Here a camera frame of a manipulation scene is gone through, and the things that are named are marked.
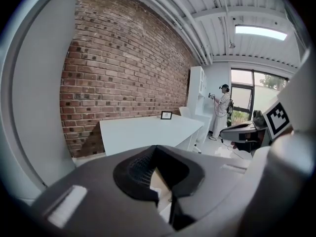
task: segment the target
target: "white ceiling beam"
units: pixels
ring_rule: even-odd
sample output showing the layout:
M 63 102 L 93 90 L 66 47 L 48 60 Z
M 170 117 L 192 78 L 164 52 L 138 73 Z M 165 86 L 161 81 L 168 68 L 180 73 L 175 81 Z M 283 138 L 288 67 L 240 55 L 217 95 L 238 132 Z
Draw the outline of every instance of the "white ceiling beam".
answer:
M 287 21 L 285 14 L 276 10 L 271 10 L 267 8 L 261 7 L 253 7 L 253 6 L 228 6 L 228 15 L 233 16 L 256 16 L 269 18 L 275 21 Z M 192 17 L 201 21 L 208 18 L 218 18 L 226 16 L 226 9 L 224 7 L 214 8 L 210 10 L 203 10 L 197 13 L 193 13 Z
M 280 62 L 250 56 L 219 55 L 213 56 L 213 62 L 242 62 L 256 64 L 260 66 L 270 67 L 276 70 L 286 71 L 291 74 L 295 74 L 298 71 L 298 69 L 296 69 L 295 67 L 291 67 Z

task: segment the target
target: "white pants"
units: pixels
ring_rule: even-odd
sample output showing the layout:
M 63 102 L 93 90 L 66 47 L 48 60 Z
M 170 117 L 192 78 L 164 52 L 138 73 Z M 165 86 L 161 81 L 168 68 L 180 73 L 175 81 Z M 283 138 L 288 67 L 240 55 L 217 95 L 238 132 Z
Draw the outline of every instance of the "white pants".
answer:
M 221 113 L 216 111 L 216 118 L 213 126 L 212 137 L 218 138 L 219 133 L 227 126 L 227 113 Z

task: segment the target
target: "ceiling light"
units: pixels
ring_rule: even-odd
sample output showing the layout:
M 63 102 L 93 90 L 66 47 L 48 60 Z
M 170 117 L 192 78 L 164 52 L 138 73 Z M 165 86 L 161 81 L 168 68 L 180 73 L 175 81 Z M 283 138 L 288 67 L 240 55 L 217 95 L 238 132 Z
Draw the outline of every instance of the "ceiling light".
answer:
M 237 34 L 255 34 L 261 36 L 272 37 L 278 40 L 285 40 L 287 34 L 275 30 L 254 27 L 254 26 L 236 26 L 235 33 Z

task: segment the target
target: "white desk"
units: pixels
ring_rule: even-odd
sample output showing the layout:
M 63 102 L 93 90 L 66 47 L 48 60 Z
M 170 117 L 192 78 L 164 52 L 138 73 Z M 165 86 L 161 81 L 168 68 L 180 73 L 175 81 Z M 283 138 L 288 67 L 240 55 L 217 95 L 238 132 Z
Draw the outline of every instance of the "white desk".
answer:
M 172 115 L 100 121 L 103 145 L 107 156 L 126 150 L 166 145 L 192 151 L 203 122 Z

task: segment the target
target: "woman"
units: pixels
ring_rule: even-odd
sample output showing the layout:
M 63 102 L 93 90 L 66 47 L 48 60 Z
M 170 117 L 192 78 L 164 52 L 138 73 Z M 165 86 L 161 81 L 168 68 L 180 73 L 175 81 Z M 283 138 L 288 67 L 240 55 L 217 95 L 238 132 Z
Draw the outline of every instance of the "woman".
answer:
M 213 96 L 211 99 L 214 99 L 218 103 L 216 107 L 216 118 L 213 126 L 213 135 L 209 137 L 211 140 L 217 140 L 219 133 L 226 127 L 227 123 L 227 108 L 231 99 L 229 93 L 229 86 L 227 84 L 222 85 L 222 93 L 224 94 L 221 99 Z

